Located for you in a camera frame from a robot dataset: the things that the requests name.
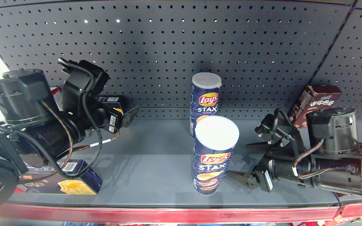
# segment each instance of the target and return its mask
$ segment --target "gray shelf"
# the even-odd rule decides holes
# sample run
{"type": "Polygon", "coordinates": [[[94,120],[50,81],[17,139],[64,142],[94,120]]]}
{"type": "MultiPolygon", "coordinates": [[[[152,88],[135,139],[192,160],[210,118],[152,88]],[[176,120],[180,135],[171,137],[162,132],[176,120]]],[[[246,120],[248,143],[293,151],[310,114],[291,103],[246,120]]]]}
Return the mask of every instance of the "gray shelf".
{"type": "MultiPolygon", "coordinates": [[[[235,120],[241,137],[229,169],[251,170],[263,153],[246,153],[244,145],[261,142],[253,131],[259,120],[235,120]]],[[[358,122],[362,140],[362,120],[358,122]]],[[[308,145],[306,129],[301,130],[308,145]]],[[[91,137],[83,143],[94,143],[91,137]]],[[[192,187],[191,158],[194,140],[187,120],[136,120],[121,129],[118,139],[103,146],[94,170],[103,179],[97,196],[16,193],[10,201],[41,206],[79,207],[310,207],[333,206],[332,192],[300,189],[279,181],[273,192],[250,190],[227,176],[212,196],[201,196],[192,187]]],[[[95,149],[76,153],[89,161],[95,149]]]]}

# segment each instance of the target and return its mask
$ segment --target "blue chip can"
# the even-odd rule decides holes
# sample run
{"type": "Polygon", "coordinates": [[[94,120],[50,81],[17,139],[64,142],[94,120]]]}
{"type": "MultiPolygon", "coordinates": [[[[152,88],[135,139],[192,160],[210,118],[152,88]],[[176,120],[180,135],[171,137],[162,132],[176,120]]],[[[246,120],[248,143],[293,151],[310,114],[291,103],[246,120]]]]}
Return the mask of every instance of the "blue chip can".
{"type": "Polygon", "coordinates": [[[195,138],[196,124],[217,112],[222,79],[214,73],[197,73],[192,77],[192,84],[189,122],[191,136],[195,138]]]}
{"type": "Polygon", "coordinates": [[[195,133],[192,184],[199,194],[210,196],[216,192],[231,162],[239,130],[225,117],[209,116],[196,125],[195,133]]]}

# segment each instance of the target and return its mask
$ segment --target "blue box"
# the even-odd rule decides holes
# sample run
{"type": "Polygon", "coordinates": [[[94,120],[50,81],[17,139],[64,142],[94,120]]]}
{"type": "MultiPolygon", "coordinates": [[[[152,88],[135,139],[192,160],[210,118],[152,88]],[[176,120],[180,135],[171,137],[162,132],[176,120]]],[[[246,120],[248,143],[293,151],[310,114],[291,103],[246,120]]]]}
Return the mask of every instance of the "blue box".
{"type": "MultiPolygon", "coordinates": [[[[86,168],[88,163],[85,160],[71,159],[62,169],[68,175],[75,175],[86,168]]],[[[45,166],[37,169],[27,165],[29,171],[20,175],[21,179],[35,179],[47,176],[55,172],[52,166],[45,166]]],[[[102,179],[93,171],[92,168],[86,171],[77,179],[67,180],[66,178],[55,174],[44,180],[24,184],[26,188],[36,193],[49,194],[69,194],[69,195],[97,195],[102,185],[102,179]]]]}

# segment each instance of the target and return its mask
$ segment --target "potato chip image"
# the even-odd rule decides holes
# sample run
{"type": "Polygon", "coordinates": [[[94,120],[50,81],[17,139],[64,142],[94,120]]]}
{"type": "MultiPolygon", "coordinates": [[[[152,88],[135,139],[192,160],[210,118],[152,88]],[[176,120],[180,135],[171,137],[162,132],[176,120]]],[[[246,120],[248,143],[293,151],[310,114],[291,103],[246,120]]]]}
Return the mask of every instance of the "potato chip image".
{"type": "Polygon", "coordinates": [[[201,174],[198,174],[196,177],[198,178],[198,180],[209,180],[213,177],[219,176],[223,172],[224,171],[222,170],[220,172],[201,173],[201,174]]]}
{"type": "Polygon", "coordinates": [[[202,119],[209,117],[209,116],[200,116],[199,118],[196,119],[196,123],[200,122],[202,119]]]}
{"type": "Polygon", "coordinates": [[[96,195],[96,193],[81,180],[65,180],[58,184],[61,186],[61,191],[69,195],[96,195]]]}

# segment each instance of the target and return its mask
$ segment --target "brown box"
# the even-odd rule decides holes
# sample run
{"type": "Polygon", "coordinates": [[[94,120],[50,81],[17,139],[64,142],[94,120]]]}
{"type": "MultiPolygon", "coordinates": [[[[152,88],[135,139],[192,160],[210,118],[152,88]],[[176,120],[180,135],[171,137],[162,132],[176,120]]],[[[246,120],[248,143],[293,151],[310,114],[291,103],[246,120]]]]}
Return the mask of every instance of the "brown box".
{"type": "Polygon", "coordinates": [[[306,114],[319,109],[331,108],[341,95],[342,92],[337,86],[306,86],[288,113],[288,117],[295,127],[306,128],[306,114]]]}

